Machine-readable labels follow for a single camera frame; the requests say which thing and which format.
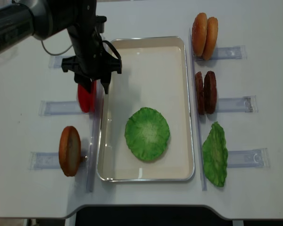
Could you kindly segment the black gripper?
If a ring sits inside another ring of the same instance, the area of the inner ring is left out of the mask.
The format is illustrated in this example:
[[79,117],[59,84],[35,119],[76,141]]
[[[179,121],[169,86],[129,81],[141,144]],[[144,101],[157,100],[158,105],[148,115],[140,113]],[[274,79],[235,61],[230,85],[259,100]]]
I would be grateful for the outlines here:
[[116,48],[97,32],[96,25],[84,30],[77,24],[67,28],[75,55],[63,58],[63,72],[72,71],[74,80],[88,93],[91,92],[92,81],[101,80],[105,94],[108,94],[111,73],[122,73],[121,56]]

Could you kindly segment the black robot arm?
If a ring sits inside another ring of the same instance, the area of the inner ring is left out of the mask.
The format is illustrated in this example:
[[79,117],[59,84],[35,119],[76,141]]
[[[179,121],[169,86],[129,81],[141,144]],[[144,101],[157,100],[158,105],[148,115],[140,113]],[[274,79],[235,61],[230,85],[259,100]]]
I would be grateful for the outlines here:
[[63,72],[91,91],[100,80],[108,93],[112,72],[121,74],[121,56],[103,40],[105,16],[96,15],[95,0],[20,0],[0,8],[0,54],[29,36],[45,40],[66,29],[75,55],[63,58]]

